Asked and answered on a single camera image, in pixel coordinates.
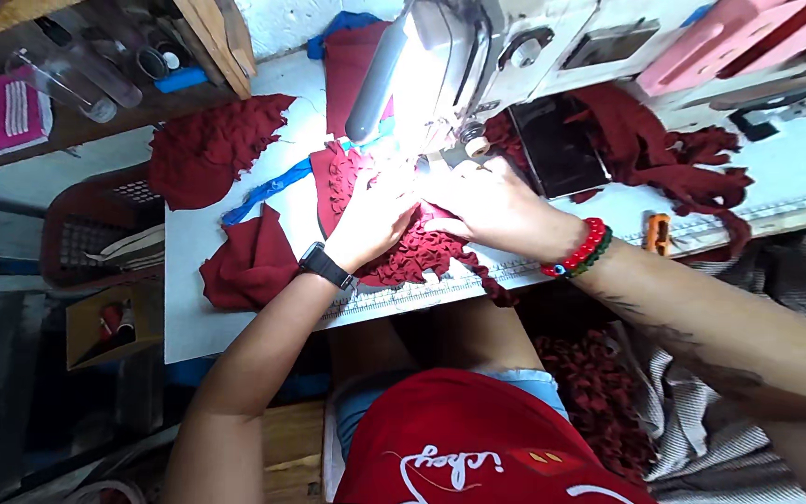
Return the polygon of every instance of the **red t-shirt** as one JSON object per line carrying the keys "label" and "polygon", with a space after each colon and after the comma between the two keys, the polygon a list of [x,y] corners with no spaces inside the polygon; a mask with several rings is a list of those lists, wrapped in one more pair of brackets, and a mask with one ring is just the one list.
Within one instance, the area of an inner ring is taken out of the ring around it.
{"label": "red t-shirt", "polygon": [[516,386],[431,370],[382,394],[353,436],[336,503],[650,504],[561,415]]}

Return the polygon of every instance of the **red basket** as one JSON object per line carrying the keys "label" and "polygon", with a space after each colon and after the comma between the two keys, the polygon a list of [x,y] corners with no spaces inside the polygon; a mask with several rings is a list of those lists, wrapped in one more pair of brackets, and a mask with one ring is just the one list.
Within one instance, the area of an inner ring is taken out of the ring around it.
{"label": "red basket", "polygon": [[39,258],[42,278],[65,291],[162,278],[163,265],[124,273],[85,253],[97,254],[163,221],[164,200],[148,189],[147,162],[89,177],[61,192],[46,213]]}

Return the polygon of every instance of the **hand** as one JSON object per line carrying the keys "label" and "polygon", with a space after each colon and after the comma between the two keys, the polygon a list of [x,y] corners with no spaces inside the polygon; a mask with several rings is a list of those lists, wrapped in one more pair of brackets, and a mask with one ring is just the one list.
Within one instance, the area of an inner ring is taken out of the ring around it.
{"label": "hand", "polygon": [[457,219],[434,219],[426,231],[443,231],[544,263],[562,260],[586,237],[586,225],[537,196],[504,158],[483,167],[464,161],[435,174],[421,196]]}
{"label": "hand", "polygon": [[400,167],[385,172],[369,188],[375,175],[374,170],[359,172],[350,203],[325,241],[325,253],[348,273],[397,243],[418,204],[413,171]]}

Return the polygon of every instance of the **white table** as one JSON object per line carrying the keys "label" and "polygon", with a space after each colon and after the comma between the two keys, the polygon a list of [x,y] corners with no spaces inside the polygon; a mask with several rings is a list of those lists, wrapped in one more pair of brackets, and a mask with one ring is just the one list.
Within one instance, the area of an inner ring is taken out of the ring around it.
{"label": "white table", "polygon": [[[210,258],[226,237],[219,228],[220,216],[239,206],[247,192],[277,177],[309,153],[319,151],[325,134],[325,79],[320,61],[297,52],[258,65],[252,80],[254,94],[281,92],[299,98],[287,111],[288,126],[278,131],[281,140],[270,145],[250,173],[236,182],[222,201],[194,211],[167,211],[165,284],[165,360],[185,361],[220,352],[254,317],[252,312],[221,313],[202,295],[198,268]],[[776,234],[806,227],[806,119],[786,125],[785,133],[763,143],[745,147],[733,157],[734,166],[750,168],[756,180],[748,198],[735,209],[750,221],[754,236]],[[297,257],[321,239],[316,221],[316,189],[313,176],[298,181],[273,196],[268,204],[281,213],[279,219]],[[567,199],[552,204],[581,217],[599,216],[614,234],[634,244],[642,241],[644,220],[649,212],[672,212],[672,204],[655,189],[628,188],[611,184],[600,195],[576,205]],[[259,215],[259,206],[248,218]],[[672,235],[676,255],[698,252],[726,242],[726,233],[716,219],[704,215],[673,217]],[[523,258],[483,246],[472,246],[481,264],[491,269],[507,288],[548,280],[536,265]],[[464,266],[453,265],[448,277],[428,274],[426,284],[374,289],[348,289],[323,317],[321,326],[332,327],[452,302],[484,293],[479,279]]]}

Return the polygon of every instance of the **white wall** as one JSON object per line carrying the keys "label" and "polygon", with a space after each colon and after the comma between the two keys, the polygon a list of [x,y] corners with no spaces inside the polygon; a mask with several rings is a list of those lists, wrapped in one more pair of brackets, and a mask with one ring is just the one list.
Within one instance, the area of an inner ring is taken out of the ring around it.
{"label": "white wall", "polygon": [[253,54],[263,59],[297,48],[318,35],[341,11],[371,13],[391,20],[403,0],[236,0],[251,30]]}

